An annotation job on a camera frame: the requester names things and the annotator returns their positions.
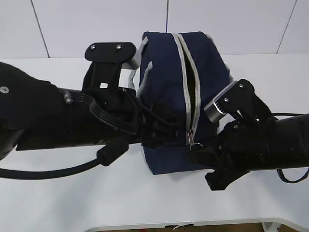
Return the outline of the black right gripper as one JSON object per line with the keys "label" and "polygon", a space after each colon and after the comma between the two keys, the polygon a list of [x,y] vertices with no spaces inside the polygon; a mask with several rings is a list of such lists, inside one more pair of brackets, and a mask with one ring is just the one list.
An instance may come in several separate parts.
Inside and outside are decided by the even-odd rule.
{"label": "black right gripper", "polygon": [[265,137],[261,128],[228,123],[219,134],[220,145],[199,146],[188,152],[193,164],[212,169],[205,179],[212,191],[225,190],[231,183],[265,163]]}

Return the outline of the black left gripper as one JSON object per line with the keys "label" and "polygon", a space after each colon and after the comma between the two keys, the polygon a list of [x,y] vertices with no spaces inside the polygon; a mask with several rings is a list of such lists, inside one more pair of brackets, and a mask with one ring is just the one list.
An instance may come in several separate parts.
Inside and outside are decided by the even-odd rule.
{"label": "black left gripper", "polygon": [[154,146],[176,145],[179,141],[178,119],[163,117],[144,106],[128,88],[86,88],[82,91],[91,114],[115,131],[127,134],[132,142]]}

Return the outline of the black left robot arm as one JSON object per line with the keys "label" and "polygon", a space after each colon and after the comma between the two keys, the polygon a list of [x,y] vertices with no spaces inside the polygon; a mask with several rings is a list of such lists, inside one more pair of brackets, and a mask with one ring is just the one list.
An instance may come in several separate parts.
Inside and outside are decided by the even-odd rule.
{"label": "black left robot arm", "polygon": [[174,144],[180,121],[166,108],[151,110],[132,89],[58,88],[22,70],[0,65],[0,156],[12,150],[131,144]]}

